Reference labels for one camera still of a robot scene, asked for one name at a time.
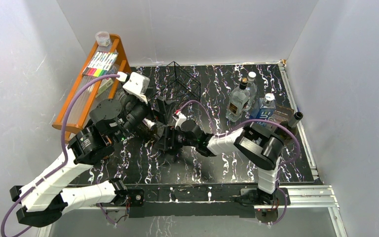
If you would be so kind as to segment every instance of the wire mesh basket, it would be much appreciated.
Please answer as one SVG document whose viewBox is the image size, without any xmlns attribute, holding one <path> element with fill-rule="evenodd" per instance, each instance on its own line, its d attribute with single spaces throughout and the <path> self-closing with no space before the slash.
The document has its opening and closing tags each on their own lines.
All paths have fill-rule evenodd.
<svg viewBox="0 0 379 237">
<path fill-rule="evenodd" d="M 188 100 L 200 101 L 201 98 L 200 81 L 175 61 L 158 67 L 154 78 L 151 78 L 150 86 L 154 88 L 154 92 L 149 96 L 152 101 L 162 96 L 180 105 Z"/>
</svg>

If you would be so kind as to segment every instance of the orange wooden rack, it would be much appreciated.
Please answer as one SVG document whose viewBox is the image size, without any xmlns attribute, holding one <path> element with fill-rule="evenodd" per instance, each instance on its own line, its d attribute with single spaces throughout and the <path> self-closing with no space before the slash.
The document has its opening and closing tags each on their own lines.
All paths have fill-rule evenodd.
<svg viewBox="0 0 379 237">
<path fill-rule="evenodd" d="M 130 65 L 128 63 L 127 56 L 125 55 L 124 47 L 123 47 L 123 44 L 121 42 L 120 36 L 115 35 L 115 34 L 110 34 L 110 38 L 111 38 L 111 42 L 112 42 L 110 52 L 114 52 L 115 50 L 117 50 L 117 53 L 118 53 L 115 64 L 120 65 L 119 71 L 125 72 L 125 73 L 130 73 L 131 72 Z M 92 59 L 93 55 L 97 51 L 97 48 L 98 48 L 98 44 L 95 41 L 94 46 L 92 47 L 91 52 L 88 54 L 88 58 L 86 59 L 85 63 L 83 64 L 82 70 L 79 72 L 79 74 L 76 78 L 76 81 L 73 84 L 73 86 L 72 86 L 72 88 L 68 94 L 68 97 L 67 97 L 65 103 L 63 104 L 63 107 L 62 107 L 59 115 L 57 116 L 55 122 L 52 125 L 54 128 L 59 129 L 59 130 L 62 129 L 62 120 L 63 120 L 63 116 L 65 115 L 66 109 L 68 108 L 69 103 L 73 99 L 73 96 L 75 95 L 75 92 L 78 89 L 78 87 L 82 81 L 83 70 L 86 68 L 89 61 Z M 85 120 L 88 117 L 89 110 L 92 106 L 92 103 L 95 100 L 95 96 L 98 93 L 98 89 L 99 89 L 100 85 L 101 85 L 101 81 L 95 83 L 95 85 L 94 85 L 94 87 L 93 87 L 93 89 L 92 89 L 92 91 L 91 91 L 91 93 L 90 93 L 90 95 L 89 95 L 89 97 L 85 103 L 85 106 L 82 109 L 82 113 L 80 114 L 79 119 L 75 123 L 68 123 L 67 124 L 66 134 L 65 134 L 65 143 L 69 142 L 70 135 L 72 133 L 77 134 L 78 132 L 80 132 L 83 129 L 83 125 L 85 124 Z M 117 90 L 117 87 L 118 87 L 118 80 L 114 80 L 114 83 L 113 83 L 111 90 L 109 92 L 109 95 L 108 95 L 109 99 L 112 99 L 114 97 L 115 91 Z"/>
</svg>

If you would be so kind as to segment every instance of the clear bottle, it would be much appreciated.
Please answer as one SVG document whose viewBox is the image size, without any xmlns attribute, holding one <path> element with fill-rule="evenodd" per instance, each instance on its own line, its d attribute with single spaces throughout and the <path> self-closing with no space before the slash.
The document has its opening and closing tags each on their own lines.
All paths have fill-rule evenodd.
<svg viewBox="0 0 379 237">
<path fill-rule="evenodd" d="M 250 118 L 251 119 L 264 119 L 268 120 L 269 117 L 271 117 L 272 113 L 275 111 L 275 96 L 272 93 L 268 93 L 265 95 L 264 98 L 260 98 L 259 103 L 256 103 Z M 259 123 L 262 126 L 265 126 L 265 123 L 260 122 Z"/>
<path fill-rule="evenodd" d="M 229 99 L 227 107 L 226 118 L 232 122 L 236 122 L 242 116 L 243 109 L 249 101 L 249 91 L 246 90 L 248 84 L 247 78 L 242 78 L 239 87 L 235 88 Z"/>
<path fill-rule="evenodd" d="M 249 101 L 246 105 L 245 111 L 251 109 L 253 103 L 255 102 L 256 95 L 258 93 L 258 87 L 256 86 L 256 73 L 249 72 L 248 73 L 248 85 L 246 86 L 246 90 L 249 91 Z"/>
<path fill-rule="evenodd" d="M 303 118 L 302 112 L 296 112 L 288 121 L 282 121 L 280 125 L 288 129 L 294 136 L 297 135 L 298 129 L 297 129 L 297 123 L 299 123 L 300 120 Z M 281 128 L 277 128 L 275 130 L 275 133 L 278 134 L 284 141 L 284 145 L 287 146 L 291 143 L 293 143 L 293 139 L 284 132 Z"/>
</svg>

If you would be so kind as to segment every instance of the white wall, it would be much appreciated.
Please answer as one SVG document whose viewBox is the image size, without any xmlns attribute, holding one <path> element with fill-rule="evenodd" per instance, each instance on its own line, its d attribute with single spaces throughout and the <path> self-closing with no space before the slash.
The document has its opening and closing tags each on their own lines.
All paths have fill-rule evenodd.
<svg viewBox="0 0 379 237">
<path fill-rule="evenodd" d="M 60 154 L 51 123 L 84 60 L 55 0 L 0 0 L 0 222 L 12 205 L 9 189 L 29 183 Z M 24 227 L 13 214 L 6 233 Z M 23 236 L 36 234 L 33 228 Z"/>
<path fill-rule="evenodd" d="M 379 236 L 379 1 L 320 0 L 287 69 L 348 236 Z"/>
<path fill-rule="evenodd" d="M 131 65 L 286 59 L 317 2 L 57 1 L 85 52 L 95 33 L 109 31 L 120 35 Z"/>
</svg>

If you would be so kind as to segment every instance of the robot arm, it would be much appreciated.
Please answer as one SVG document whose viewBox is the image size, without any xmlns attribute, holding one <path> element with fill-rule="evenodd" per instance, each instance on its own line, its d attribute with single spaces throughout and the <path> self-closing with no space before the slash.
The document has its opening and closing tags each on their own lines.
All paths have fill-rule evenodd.
<svg viewBox="0 0 379 237">
<path fill-rule="evenodd" d="M 16 201 L 35 187 L 21 201 L 22 207 L 17 211 L 19 223 L 43 227 L 71 210 L 102 202 L 122 205 L 129 199 L 131 206 L 143 205 L 143 200 L 136 198 L 138 195 L 143 197 L 143 190 L 127 189 L 120 179 L 83 188 L 66 188 L 82 172 L 112 154 L 114 144 L 136 131 L 138 126 L 153 130 L 158 122 L 165 126 L 168 124 L 175 102 L 166 102 L 158 97 L 159 109 L 152 109 L 147 101 L 147 77 L 138 73 L 120 73 L 119 81 L 123 85 L 120 98 L 104 100 L 90 112 L 88 124 L 69 142 L 68 161 L 64 167 L 44 179 L 45 175 L 63 163 L 65 157 L 62 153 L 35 180 L 25 186 L 11 188 L 12 200 Z M 254 122 L 230 133 L 213 135 L 203 132 L 195 121 L 187 120 L 180 111 L 173 114 L 173 118 L 175 124 L 166 126 L 163 135 L 160 138 L 157 136 L 155 148 L 173 151 L 182 146 L 192 146 L 206 157 L 241 151 L 258 167 L 259 172 L 258 188 L 253 195 L 255 198 L 244 203 L 272 203 L 278 185 L 279 157 L 284 147 L 280 136 Z"/>
<path fill-rule="evenodd" d="M 187 120 L 180 111 L 173 118 L 175 125 L 164 131 L 155 148 L 168 151 L 192 146 L 206 157 L 241 151 L 258 168 L 258 199 L 253 202 L 273 202 L 278 185 L 280 156 L 284 148 L 279 135 L 255 122 L 229 133 L 213 135 L 203 132 L 195 121 Z"/>
<path fill-rule="evenodd" d="M 32 182 L 10 189 L 11 198 L 16 201 L 31 187 L 35 187 L 21 200 L 22 207 L 17 211 L 19 223 L 43 227 L 55 222 L 71 210 L 97 203 L 125 204 L 128 198 L 131 206 L 143 204 L 143 200 L 134 201 L 136 195 L 143 196 L 143 190 L 128 190 L 118 178 L 83 188 L 66 188 L 82 172 L 112 154 L 114 144 L 132 132 L 134 127 L 142 123 L 153 129 L 154 115 L 165 112 L 153 111 L 147 103 L 145 96 L 149 82 L 147 77 L 132 73 L 120 74 L 120 79 L 124 89 L 121 98 L 104 100 L 90 112 L 91 119 L 86 127 L 69 142 L 67 164 L 44 179 L 46 174 L 64 162 L 65 157 L 61 153 Z M 131 83 L 141 85 L 137 88 L 138 91 Z M 158 99 L 158 103 L 162 102 L 165 103 L 161 98 Z"/>
</svg>

